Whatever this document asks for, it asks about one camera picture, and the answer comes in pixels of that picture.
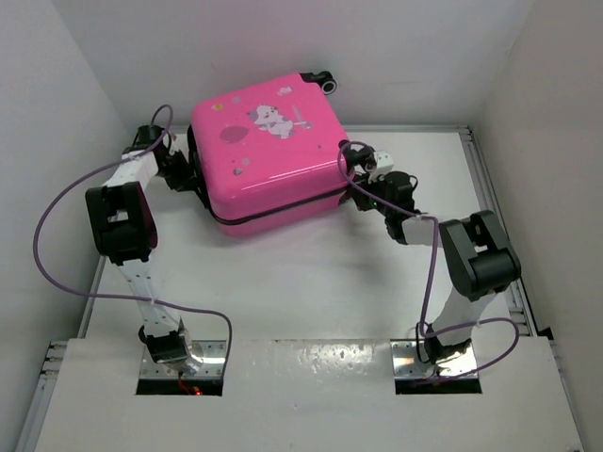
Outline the pink hard-shell suitcase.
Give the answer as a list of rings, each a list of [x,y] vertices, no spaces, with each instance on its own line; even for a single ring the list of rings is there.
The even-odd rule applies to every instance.
[[[187,145],[203,204],[230,236],[322,215],[343,200],[347,133],[328,71],[291,73],[195,105]]]

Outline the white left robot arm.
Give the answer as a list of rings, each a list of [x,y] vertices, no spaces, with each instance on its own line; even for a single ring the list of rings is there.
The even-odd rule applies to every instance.
[[[182,316],[158,303],[152,262],[158,232],[145,196],[156,176],[170,188],[180,187],[190,178],[190,167],[170,137],[150,153],[143,152],[145,147],[138,137],[112,176],[86,191],[90,227],[99,253],[117,267],[139,298],[139,339],[152,361],[192,376],[203,366],[203,353],[193,345]]]

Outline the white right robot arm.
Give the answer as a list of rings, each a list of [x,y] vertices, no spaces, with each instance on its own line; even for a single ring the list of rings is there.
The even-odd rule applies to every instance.
[[[391,171],[370,181],[367,174],[349,179],[350,196],[360,211],[383,216],[388,235],[401,245],[432,248],[426,295],[416,324],[423,338],[417,357],[435,364],[472,342],[472,332],[496,296],[521,275],[521,265],[497,216],[482,210],[467,218],[441,219],[415,208],[416,177]],[[426,321],[435,260],[444,253],[451,291],[439,316]]]

